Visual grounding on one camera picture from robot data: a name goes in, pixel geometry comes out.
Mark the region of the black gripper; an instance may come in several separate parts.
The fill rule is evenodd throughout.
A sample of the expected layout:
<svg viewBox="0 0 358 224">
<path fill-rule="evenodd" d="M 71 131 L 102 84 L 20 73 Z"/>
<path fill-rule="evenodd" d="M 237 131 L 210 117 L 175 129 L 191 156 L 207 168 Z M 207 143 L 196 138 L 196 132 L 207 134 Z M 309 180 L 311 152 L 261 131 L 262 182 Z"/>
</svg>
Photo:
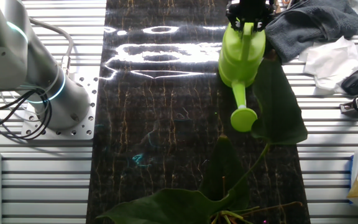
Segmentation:
<svg viewBox="0 0 358 224">
<path fill-rule="evenodd" d="M 273 21 L 274 9 L 274 0 L 228 0 L 226 17 L 235 31 L 243 31 L 244 21 L 254 21 L 254 32 L 261 32 Z"/>
</svg>

